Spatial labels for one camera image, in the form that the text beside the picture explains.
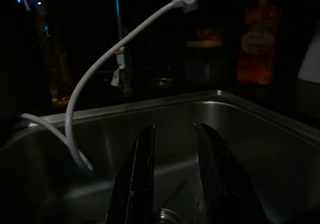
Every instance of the black object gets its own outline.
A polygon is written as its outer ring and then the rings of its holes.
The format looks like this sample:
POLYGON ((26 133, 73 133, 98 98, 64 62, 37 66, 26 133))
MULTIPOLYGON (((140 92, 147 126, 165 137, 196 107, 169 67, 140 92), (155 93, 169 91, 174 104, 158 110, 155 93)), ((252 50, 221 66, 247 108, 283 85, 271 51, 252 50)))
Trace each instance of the black object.
POLYGON ((155 127, 144 129, 115 178, 106 224, 151 224, 155 127))
POLYGON ((210 224, 268 224, 250 178, 219 133, 195 125, 204 202, 210 224))

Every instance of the orange bottle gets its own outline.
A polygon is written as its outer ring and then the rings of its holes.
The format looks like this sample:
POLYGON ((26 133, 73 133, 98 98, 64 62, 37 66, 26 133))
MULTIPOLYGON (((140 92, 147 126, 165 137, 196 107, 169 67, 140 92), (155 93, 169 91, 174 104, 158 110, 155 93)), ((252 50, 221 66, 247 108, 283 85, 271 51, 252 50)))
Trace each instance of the orange bottle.
POLYGON ((257 1, 258 6, 247 9, 244 14, 237 81, 265 86, 272 80, 280 11, 269 0, 257 1))

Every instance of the stainless steel sink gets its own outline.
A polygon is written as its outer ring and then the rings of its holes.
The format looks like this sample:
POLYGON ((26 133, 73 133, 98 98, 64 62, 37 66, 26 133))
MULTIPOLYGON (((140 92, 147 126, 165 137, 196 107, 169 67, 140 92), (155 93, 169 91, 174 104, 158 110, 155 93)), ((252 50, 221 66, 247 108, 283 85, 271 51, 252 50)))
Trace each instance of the stainless steel sink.
MULTIPOLYGON (((45 117, 63 129, 64 114, 45 117)), ((98 109, 74 116, 79 148, 95 169, 82 177, 64 145, 31 125, 0 153, 1 223, 104 220, 113 179, 140 131, 156 126, 154 207, 203 223, 194 123, 217 129, 248 171, 273 223, 320 205, 320 131, 223 91, 98 109)))

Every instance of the white cable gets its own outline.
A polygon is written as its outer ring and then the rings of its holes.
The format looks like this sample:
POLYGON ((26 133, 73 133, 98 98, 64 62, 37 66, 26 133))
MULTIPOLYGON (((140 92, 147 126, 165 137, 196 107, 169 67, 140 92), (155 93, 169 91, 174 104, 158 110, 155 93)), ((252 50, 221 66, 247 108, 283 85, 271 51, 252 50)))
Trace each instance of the white cable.
MULTIPOLYGON (((36 123, 36 124, 44 126, 49 131, 51 131, 57 138, 59 138, 66 145, 66 147, 69 149, 69 151, 71 152, 71 148, 68 145, 68 142, 67 142, 67 139, 66 139, 65 135, 63 135, 51 123, 47 122, 46 120, 42 119, 41 117, 38 117, 38 116, 32 115, 32 114, 28 114, 28 113, 21 114, 20 118, 24 118, 24 119, 32 121, 33 123, 36 123)), ((81 160, 84 162, 86 168, 90 171, 90 173, 93 172, 93 167, 92 167, 91 163, 89 162, 89 160, 86 158, 86 156, 80 150, 77 149, 76 151, 79 153, 79 156, 80 156, 81 160)))
POLYGON ((65 136, 66 136, 66 142, 67 146, 70 150, 70 153, 76 162, 76 164, 79 166, 79 168, 85 172, 91 172, 91 170, 88 169, 87 164, 84 162, 84 160, 81 158, 80 153, 77 149, 73 130, 72 130, 72 119, 73 119, 73 113, 74 108, 76 105, 76 102, 78 100, 78 97, 85 86, 85 84, 88 82, 88 80, 92 77, 92 75, 98 70, 98 68, 107 60, 109 59, 119 48, 123 47, 125 44, 127 44, 131 39, 133 39, 138 33, 140 33, 143 29, 145 29, 147 26, 149 26, 154 20, 156 20, 158 17, 163 15, 164 13, 168 12, 169 10, 173 8, 181 7, 184 4, 184 0, 173 0, 169 4, 165 5, 164 7, 160 8, 158 11, 156 11, 154 14, 152 14, 150 17, 148 17, 144 22, 142 22, 138 27, 136 27, 133 31, 131 31, 128 35, 126 35, 123 39, 121 39, 117 44, 115 44, 113 47, 111 47, 106 53, 104 53, 83 75, 83 77, 80 79, 78 84, 75 86, 70 100, 68 102, 68 105, 66 107, 65 112, 65 136))

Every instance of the dish soap bottle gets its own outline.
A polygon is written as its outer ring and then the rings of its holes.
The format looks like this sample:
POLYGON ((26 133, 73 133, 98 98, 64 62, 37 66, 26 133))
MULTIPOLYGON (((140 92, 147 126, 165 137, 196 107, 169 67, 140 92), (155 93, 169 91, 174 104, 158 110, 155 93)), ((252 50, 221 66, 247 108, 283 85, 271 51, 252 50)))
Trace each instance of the dish soap bottle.
POLYGON ((280 21, 279 9, 270 0, 257 0, 258 6, 244 14, 237 66, 237 81, 268 85, 272 80, 275 40, 280 21))

